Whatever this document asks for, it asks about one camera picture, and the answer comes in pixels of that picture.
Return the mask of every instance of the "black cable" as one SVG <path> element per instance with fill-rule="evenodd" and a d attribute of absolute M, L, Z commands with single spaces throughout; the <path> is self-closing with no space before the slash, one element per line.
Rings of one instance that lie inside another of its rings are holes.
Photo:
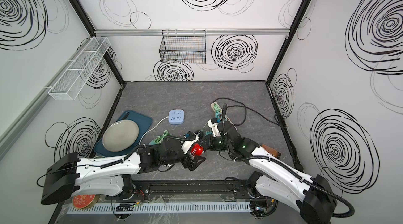
<path fill-rule="evenodd" d="M 274 213 L 277 210 L 278 205 L 279 205 L 279 201 L 276 200 L 275 206 L 270 211 L 268 211 L 267 213 L 263 214 L 262 217 L 266 217 L 266 216 L 269 216 L 270 214 Z"/>
<path fill-rule="evenodd" d="M 227 185 L 227 183 L 226 183 L 226 181 L 229 180 L 229 179 L 230 179 L 230 180 L 233 180 L 233 181 L 240 181 L 240 180 L 237 179 L 237 178 L 234 178 L 234 177 L 226 177 L 226 178 L 224 179 L 225 186 L 226 186 L 230 191 L 234 191 L 235 189 L 229 188 L 228 185 Z"/>
<path fill-rule="evenodd" d="M 303 179 L 301 175 L 299 175 L 298 173 L 296 173 L 295 171 L 293 171 L 290 167 L 288 167 L 286 164 L 284 164 L 283 162 L 279 161 L 276 158 L 270 158 L 267 156 L 263 156 L 263 155 L 255 155 L 255 156 L 251 156 L 251 157 L 242 157 L 242 158 L 235 158 L 235 161 L 241 162 L 241 161 L 245 161 L 245 160 L 251 160 L 251 159 L 265 159 L 269 162 L 273 162 L 281 167 L 283 167 L 285 170 L 287 170 L 289 173 L 291 173 L 293 176 L 295 176 L 295 178 L 297 178 L 300 182 L 305 183 L 307 185 L 309 185 L 310 187 L 315 188 L 316 190 L 326 194 L 327 196 L 333 197 L 335 199 L 337 199 L 338 201 L 340 201 L 341 203 L 345 204 L 348 208 L 349 211 L 345 212 L 345 213 L 340 213 L 340 214 L 335 214 L 333 213 L 332 217 L 335 218 L 346 218 L 346 217 L 350 217 L 354 215 L 355 209 L 353 207 L 353 205 L 350 204 L 350 202 L 348 202 L 347 200 L 345 200 L 344 198 L 329 192 L 325 189 L 323 189 L 320 186 L 314 185 L 312 184 L 310 181 L 307 181 L 306 179 Z"/>
<path fill-rule="evenodd" d="M 174 167 L 174 165 L 175 165 L 175 163 L 173 163 L 171 166 L 169 166 L 169 168 L 166 169 L 165 171 L 160 171 L 160 168 L 158 168 L 158 171 L 159 171 L 159 172 L 167 172 L 167 171 L 169 171 L 170 169 L 172 169 L 172 167 Z"/>
<path fill-rule="evenodd" d="M 122 159 L 118 159 L 118 160 L 116 160 L 116 161 L 113 161 L 113 162 L 110 162 L 110 163 L 107 163 L 107 164 L 103 164 L 103 165 L 101 165 L 100 167 L 101 167 L 101 169 L 104 169 L 104 168 L 109 167 L 109 166 L 114 166 L 115 164 L 123 163 L 123 161 L 125 161 L 126 159 L 128 159 L 128 158 L 129 158 L 135 151 L 137 151 L 139 148 L 145 148 L 145 147 L 149 147 L 149 146 L 152 146 L 152 145 L 138 145 L 138 146 L 134 147 L 133 150 L 131 150 L 126 156 L 124 156 L 123 160 L 122 160 Z"/>
<path fill-rule="evenodd" d="M 241 105 L 231 105 L 231 106 L 228 106 L 228 107 L 244 107 L 244 106 L 241 106 Z M 249 110 L 252 110 L 253 112 L 257 113 L 259 116 L 263 117 L 266 121 L 269 121 L 269 122 L 271 122 L 272 124 L 275 124 L 275 125 L 277 125 L 277 126 L 280 126 L 281 128 L 285 128 L 284 126 L 281 126 L 279 123 L 276 123 L 276 122 L 274 122 L 274 121 L 271 121 L 271 120 L 267 119 L 265 116 L 263 116 L 262 114 L 260 114 L 260 113 L 257 112 L 256 110 L 251 109 L 251 108 L 249 108 L 249 107 L 247 107 L 247 106 L 245 106 L 245 108 L 247 108 L 247 109 L 249 109 Z"/>
<path fill-rule="evenodd" d="M 182 140 L 182 141 L 193 141 L 196 140 L 196 136 L 189 136 L 189 137 L 180 137 L 180 136 L 164 136 L 164 138 L 162 139 L 163 141 L 167 140 L 167 139 L 175 139 L 175 140 Z"/>
<path fill-rule="evenodd" d="M 217 98 L 217 99 L 215 99 L 215 100 L 213 101 L 213 103 L 216 102 L 216 101 L 219 100 L 219 99 L 226 99 L 226 100 L 234 101 L 234 102 L 237 102 L 237 103 L 243 105 L 243 106 L 240 106 L 240 105 L 239 105 L 239 107 L 244 107 L 244 108 L 245 108 L 245 117 L 243 118 L 243 121 L 242 121 L 240 124 L 234 124 L 235 126 L 243 125 L 243 123 L 246 121 L 246 105 L 243 104 L 243 103 L 240 102 L 240 101 L 236 101 L 236 100 L 234 100 L 234 99 L 227 98 L 227 97 L 220 97 L 220 98 Z"/>
<path fill-rule="evenodd" d="M 255 217 L 255 218 L 256 218 L 256 217 L 257 217 L 257 218 L 259 218 L 259 217 L 261 217 L 261 218 L 267 217 L 267 216 L 273 214 L 273 213 L 277 210 L 278 204 L 279 204 L 279 201 L 276 200 L 274 207 L 273 207 L 270 211 L 268 211 L 267 213 L 265 213 L 265 214 L 260 214 L 260 215 L 259 215 L 259 214 L 253 214 L 253 213 L 251 213 L 251 215 L 252 215 L 253 217 Z"/>
<path fill-rule="evenodd" d="M 269 122 L 271 122 L 271 123 L 273 123 L 273 124 L 279 126 L 279 127 L 281 128 L 281 130 L 283 131 L 284 138 L 286 139 L 287 145 L 289 145 L 290 154 L 291 154 L 291 158 L 293 159 L 294 165 L 296 165 L 296 164 L 300 165 L 299 170 L 302 170 L 302 166 L 301 166 L 300 160 L 299 160 L 299 158 L 298 158 L 298 156 L 297 156 L 297 149 L 295 148 L 293 142 L 292 142 L 291 139 L 288 137 L 288 134 L 287 134 L 287 132 L 285 131 L 286 128 L 287 128 L 287 126 L 286 126 L 286 125 L 282 125 L 282 124 L 279 122 L 279 119 L 278 119 L 278 115 L 277 115 L 277 114 L 275 114 L 275 121 L 277 122 L 277 123 L 276 123 L 276 122 L 274 122 L 274 121 L 269 120 L 268 118 L 266 118 L 265 116 L 263 116 L 261 113 L 257 112 L 256 110 L 247 107 L 245 104 L 243 104 L 243 103 L 240 102 L 240 101 L 236 101 L 236 100 L 234 100 L 234 99 L 227 98 L 227 97 L 220 97 L 220 98 L 215 99 L 213 102 L 215 102 L 215 101 L 217 101 L 217 100 L 219 100 L 219 99 L 227 99 L 227 100 L 231 100 L 231 101 L 238 102 L 239 104 L 242 104 L 242 105 L 243 105 L 243 106 L 240 106 L 240 105 L 232 105 L 232 106 L 227 106 L 227 108 L 229 108 L 229 107 L 244 107 L 244 108 L 245 108 L 245 118 L 244 118 L 244 120 L 243 120 L 242 123 L 240 123 L 240 124 L 234 124 L 235 126 L 242 125 L 242 124 L 245 122 L 245 120 L 246 120 L 246 109 L 249 109 L 249 110 L 251 110 L 251 111 L 257 113 L 258 115 L 260 115 L 261 117 L 263 117 L 265 120 L 267 120 L 267 121 L 269 121 Z"/>
<path fill-rule="evenodd" d="M 226 157 L 224 157 L 223 155 L 221 155 L 221 151 L 219 151 L 219 156 L 222 157 L 222 158 L 224 158 L 224 159 L 226 159 L 226 160 L 233 161 L 233 159 L 229 159 L 229 158 L 226 158 Z"/>
<path fill-rule="evenodd" d="M 222 132 L 223 132 L 223 134 L 224 134 L 223 139 L 224 139 L 224 142 L 225 142 L 225 144 L 226 144 L 226 149 L 227 149 L 227 153 L 228 153 L 229 158 L 230 158 L 231 160 L 234 160 L 234 157 L 231 155 L 231 152 L 229 151 L 229 140 L 228 140 L 228 137 L 226 136 L 226 130 L 225 130 L 225 115 L 226 115 L 226 110 L 227 110 L 227 104 L 225 103 L 225 104 L 222 106 L 222 113 L 221 113 L 221 118 L 223 118 L 223 120 L 222 120 Z"/>
<path fill-rule="evenodd" d="M 40 176 L 40 177 L 36 180 L 36 184 L 37 184 L 37 186 L 43 188 L 44 186 L 39 185 L 39 179 L 43 178 L 44 176 L 49 175 L 49 174 L 52 174 L 52 173 L 55 173 L 55 172 L 60 172 L 60 171 L 69 170 L 69 169 L 71 169 L 71 168 L 80 167 L 80 166 L 87 166 L 87 165 L 73 166 L 73 167 L 64 168 L 64 169 L 60 169 L 60 170 L 57 170 L 57 171 L 53 171 L 53 172 L 46 173 L 45 175 Z"/>

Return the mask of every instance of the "aluminum rail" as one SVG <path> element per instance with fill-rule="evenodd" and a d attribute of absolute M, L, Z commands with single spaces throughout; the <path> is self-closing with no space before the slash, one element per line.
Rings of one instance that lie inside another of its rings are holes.
<path fill-rule="evenodd" d="M 96 36 L 162 36 L 162 31 L 169 30 L 169 35 L 177 36 L 221 36 L 221 35 L 285 35 L 288 36 L 288 28 L 255 28 L 255 29 L 102 29 L 95 30 Z"/>

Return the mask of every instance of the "black metal frame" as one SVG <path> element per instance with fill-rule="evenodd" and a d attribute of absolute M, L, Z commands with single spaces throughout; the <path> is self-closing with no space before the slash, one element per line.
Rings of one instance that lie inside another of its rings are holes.
<path fill-rule="evenodd" d="M 98 143 L 103 137 L 103 134 L 105 133 L 106 129 L 108 128 L 108 125 L 110 123 L 110 120 L 112 119 L 113 113 L 115 112 L 116 107 L 118 106 L 120 97 L 122 96 L 123 90 L 126 87 L 127 82 L 124 82 L 123 85 L 120 87 L 118 94 L 115 97 L 115 100 L 113 101 L 112 107 L 109 110 L 108 115 L 106 116 L 105 121 L 103 122 L 103 126 L 101 128 L 101 131 L 97 137 L 97 140 L 95 141 L 94 145 Z M 93 158 L 95 156 L 95 151 L 92 149 L 89 158 Z"/>
<path fill-rule="evenodd" d="M 284 55 L 287 52 L 288 47 L 290 46 L 291 41 L 293 40 L 293 37 L 298 30 L 298 26 L 300 25 L 301 20 L 303 19 L 305 12 L 308 9 L 310 3 L 311 3 L 311 0 L 302 0 L 300 7 L 298 8 L 297 14 L 295 15 L 295 18 L 293 20 L 293 23 L 291 24 L 290 33 L 288 35 L 288 38 L 286 38 L 284 40 L 283 45 L 281 46 L 281 49 L 279 51 L 279 54 L 277 55 L 277 58 L 275 60 L 275 63 L 273 64 L 273 67 L 270 70 L 270 74 L 267 77 L 267 81 L 266 81 L 267 84 L 270 84 L 271 81 L 274 79 L 274 76 L 281 64 L 281 61 L 283 60 Z"/>
<path fill-rule="evenodd" d="M 249 201 L 262 201 L 266 198 L 252 198 L 246 189 L 247 180 L 140 180 L 133 181 L 136 189 L 144 193 L 145 200 L 153 200 L 156 195 L 169 197 L 170 195 L 191 195 L 191 194 L 219 194 L 229 196 L 228 200 L 246 199 Z M 142 199 L 142 195 L 135 195 L 132 200 Z M 105 197 L 106 200 L 113 200 L 117 203 L 128 202 L 117 197 Z"/>
<path fill-rule="evenodd" d="M 91 23 L 91 20 L 88 18 L 86 12 L 84 11 L 83 7 L 81 6 L 80 2 L 78 0 L 69 0 L 71 5 L 73 6 L 74 10 L 76 11 L 77 15 L 79 16 L 80 20 L 82 21 L 84 27 L 87 29 L 88 33 L 91 36 L 95 36 L 95 28 Z M 300 168 L 302 168 L 300 161 L 298 159 L 295 147 L 291 141 L 290 135 L 287 131 L 286 128 L 286 124 L 285 124 L 285 120 L 284 118 L 281 116 L 279 107 L 277 105 L 277 102 L 275 101 L 274 97 L 273 97 L 273 93 L 271 92 L 270 89 L 270 83 L 274 78 L 275 73 L 277 72 L 281 61 L 284 58 L 284 55 L 288 49 L 288 47 L 290 46 L 290 43 L 292 41 L 292 38 L 294 37 L 295 33 L 297 32 L 298 26 L 310 4 L 311 0 L 302 0 L 301 5 L 297 11 L 297 14 L 295 16 L 295 19 L 293 20 L 293 23 L 291 24 L 290 27 L 290 33 L 288 35 L 288 37 L 284 40 L 283 45 L 281 46 L 281 49 L 279 51 L 279 54 L 277 55 L 277 58 L 275 60 L 275 63 L 270 71 L 270 74 L 267 78 L 266 81 L 264 80 L 253 80 L 253 81 L 245 81 L 245 82 L 265 82 L 266 84 L 266 88 L 267 91 L 269 93 L 269 97 L 270 100 L 273 104 L 273 107 L 275 109 L 276 114 L 278 115 L 278 120 L 280 125 L 283 125 L 283 127 L 281 127 L 282 131 L 283 131 L 283 135 L 285 138 L 285 141 L 287 143 L 287 146 L 289 148 L 290 154 L 293 157 L 294 160 L 294 165 L 297 167 L 298 165 L 300 166 Z M 103 124 L 103 127 L 101 129 L 101 132 L 97 138 L 97 142 L 102 138 L 105 130 L 107 129 L 109 122 L 113 116 L 113 113 L 117 107 L 117 104 L 119 102 L 120 96 L 122 95 L 123 89 L 126 86 L 126 83 L 122 76 L 120 75 L 120 72 L 118 71 L 118 69 L 116 68 L 115 64 L 113 63 L 113 60 L 111 59 L 109 53 L 107 52 L 104 55 L 105 61 L 107 62 L 108 66 L 110 67 L 110 69 L 112 70 L 113 74 L 115 75 L 116 79 L 118 80 L 119 84 L 121 85 L 121 88 L 115 98 L 115 101 L 108 113 L 108 116 Z M 200 81 L 200 82 L 238 82 L 238 81 Z M 223 192 L 228 192 L 228 193 L 233 193 L 234 194 L 234 198 L 235 199 L 246 199 L 249 198 L 248 195 L 244 194 L 244 191 L 241 190 L 240 192 L 235 192 L 234 190 L 230 190 L 231 187 L 229 187 L 228 190 L 225 190 L 223 188 L 223 186 L 227 187 L 229 185 L 228 182 L 232 183 L 232 189 L 234 189 L 237 186 L 244 186 L 244 183 L 246 181 L 195 181 L 195 180 L 190 180 L 190 181 L 134 181 L 135 183 L 138 183 L 139 188 L 145 187 L 147 185 L 148 186 L 148 190 L 149 192 L 148 194 L 151 193 L 160 193 L 160 191 L 156 190 L 158 188 L 163 188 L 163 193 L 167 194 L 166 190 L 169 191 L 169 189 L 175 189 L 175 190 L 171 190 L 170 193 L 168 194 L 184 194 L 184 191 L 186 191 L 185 193 L 200 193 L 200 187 L 201 185 L 203 185 L 202 187 L 204 188 L 204 193 L 223 193 Z M 251 201 L 258 201 L 259 199 L 253 199 L 253 198 L 249 198 L 249 200 Z M 62 209 L 62 205 L 63 203 L 59 203 L 55 209 L 55 211 L 53 212 L 53 215 L 51 217 L 51 219 L 49 220 L 49 224 L 54 224 L 61 209 Z"/>
<path fill-rule="evenodd" d="M 280 109 L 279 109 L 279 107 L 277 105 L 276 100 L 274 99 L 273 92 L 272 92 L 269 84 L 266 84 L 266 88 L 267 88 L 267 92 L 269 93 L 270 100 L 271 100 L 271 102 L 273 104 L 273 107 L 275 109 L 275 113 L 276 113 L 277 119 L 279 121 L 279 125 L 281 125 L 281 131 L 283 132 L 284 140 L 287 143 L 288 150 L 290 151 L 290 155 L 291 155 L 291 157 L 293 159 L 294 167 L 295 167 L 295 169 L 303 172 L 304 169 L 303 169 L 303 167 L 302 167 L 302 165 L 300 163 L 300 160 L 298 158 L 297 150 L 295 149 L 295 146 L 294 146 L 293 142 L 291 141 L 290 134 L 288 133 L 288 130 L 287 130 L 287 125 L 285 124 L 284 118 L 281 116 Z"/>
<path fill-rule="evenodd" d="M 95 36 L 95 28 L 91 23 L 91 20 L 88 18 L 83 6 L 81 6 L 80 2 L 78 0 L 69 0 L 70 4 L 76 11 L 78 17 L 80 18 L 81 22 L 83 23 L 85 29 L 88 31 L 90 36 Z M 118 80 L 119 84 L 122 86 L 124 84 L 124 80 L 114 64 L 112 58 L 109 55 L 109 52 L 107 51 L 105 55 L 103 56 L 105 59 L 106 63 L 108 64 L 109 68 L 111 69 L 113 75 L 116 77 Z"/>

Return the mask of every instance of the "power outlet socket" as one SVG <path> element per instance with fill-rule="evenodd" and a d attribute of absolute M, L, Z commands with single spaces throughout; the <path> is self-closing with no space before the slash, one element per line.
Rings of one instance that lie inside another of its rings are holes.
<path fill-rule="evenodd" d="M 184 122 L 184 111 L 183 110 L 169 111 L 168 121 L 170 124 L 182 124 Z"/>

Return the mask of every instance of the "green cable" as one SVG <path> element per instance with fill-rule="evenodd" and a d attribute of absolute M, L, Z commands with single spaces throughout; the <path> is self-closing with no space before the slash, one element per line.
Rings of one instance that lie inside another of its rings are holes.
<path fill-rule="evenodd" d="M 167 130 L 164 130 L 164 133 L 162 134 L 162 136 L 157 136 L 157 138 L 154 139 L 154 142 L 155 142 L 156 144 L 159 144 L 159 143 L 161 143 L 162 140 L 164 139 L 164 136 L 171 136 L 171 135 L 172 135 L 172 134 L 168 133 Z"/>

